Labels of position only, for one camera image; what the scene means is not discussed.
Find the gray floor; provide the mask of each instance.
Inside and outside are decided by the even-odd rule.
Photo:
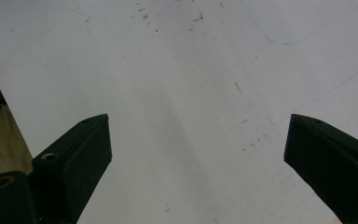
[[[358,137],[358,1],[0,1],[0,86],[33,155],[107,113],[79,223],[330,223],[289,117]]]

